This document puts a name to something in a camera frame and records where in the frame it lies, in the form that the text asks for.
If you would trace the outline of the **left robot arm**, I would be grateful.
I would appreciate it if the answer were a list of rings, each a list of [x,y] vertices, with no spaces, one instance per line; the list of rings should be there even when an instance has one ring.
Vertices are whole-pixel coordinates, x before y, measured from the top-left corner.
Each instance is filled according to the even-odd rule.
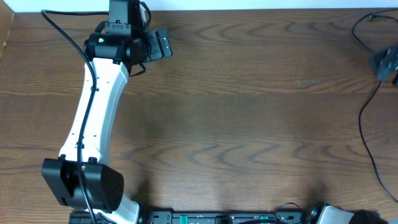
[[[170,57],[166,30],[151,30],[146,3],[111,0],[107,20],[77,47],[85,79],[70,133],[42,176],[60,205],[86,211],[88,223],[137,223],[140,208],[124,194],[123,175],[109,166],[109,140],[131,69]]]

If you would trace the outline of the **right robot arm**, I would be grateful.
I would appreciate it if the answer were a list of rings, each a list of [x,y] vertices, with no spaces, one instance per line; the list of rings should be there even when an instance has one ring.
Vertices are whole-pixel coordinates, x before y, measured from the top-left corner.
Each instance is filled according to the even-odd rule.
[[[374,174],[376,176],[379,185],[382,187],[383,191],[394,201],[397,199],[388,191],[386,186],[383,184],[382,179],[379,175],[377,169],[376,161],[366,143],[363,134],[362,127],[362,116],[364,109],[368,106],[371,100],[374,98],[375,94],[379,90],[381,83],[387,79],[387,77],[397,71],[397,46],[392,45],[385,50],[380,50],[375,54],[372,54],[369,58],[369,63],[375,73],[378,83],[371,93],[370,97],[365,101],[364,105],[361,107],[358,114],[358,129],[363,145],[368,153],[371,160],[372,167],[374,169]],[[383,224],[387,221],[381,218],[380,214],[371,210],[355,210],[353,212],[343,210],[332,205],[319,205],[315,206],[312,210],[312,217],[309,218],[307,223],[316,224]]]

